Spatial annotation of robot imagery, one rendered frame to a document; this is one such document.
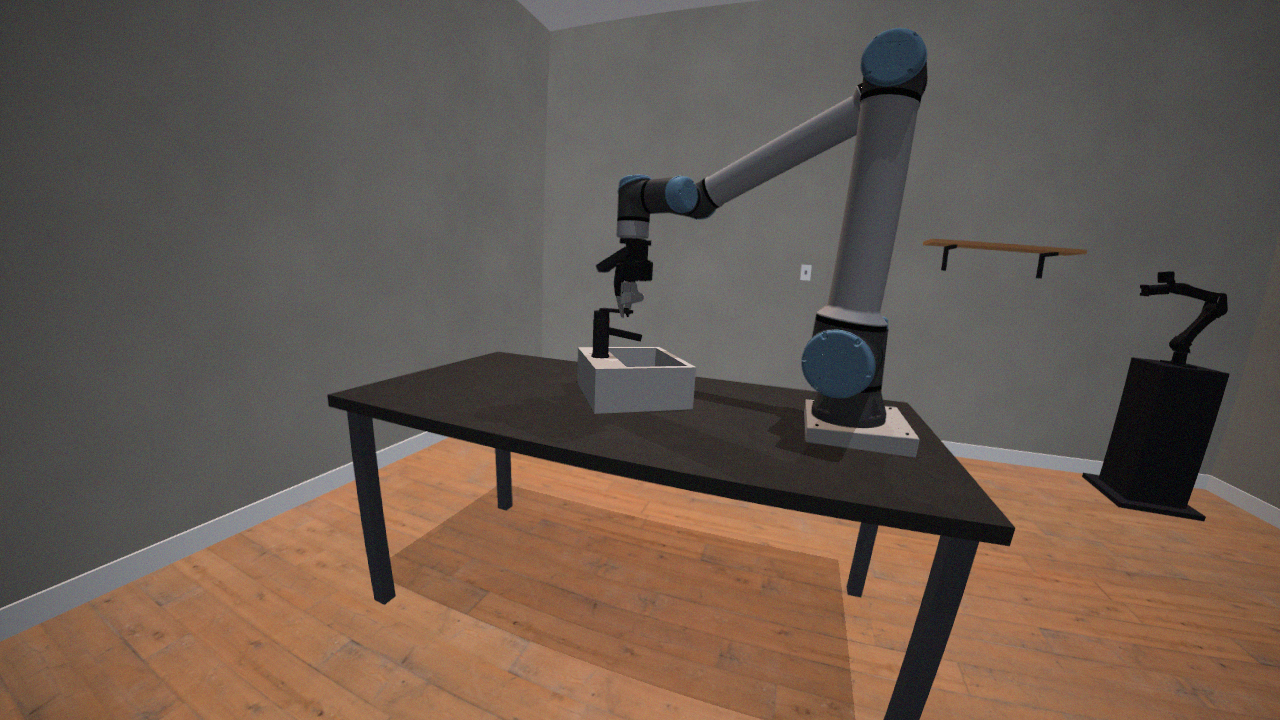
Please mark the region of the white rectangular sink basin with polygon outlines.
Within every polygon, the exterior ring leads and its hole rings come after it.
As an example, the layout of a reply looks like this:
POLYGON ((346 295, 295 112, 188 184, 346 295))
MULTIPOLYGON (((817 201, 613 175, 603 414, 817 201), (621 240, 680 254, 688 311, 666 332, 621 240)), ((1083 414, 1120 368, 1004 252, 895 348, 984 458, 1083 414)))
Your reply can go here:
POLYGON ((696 366, 660 347, 579 347, 577 383, 594 414, 692 409, 696 366))

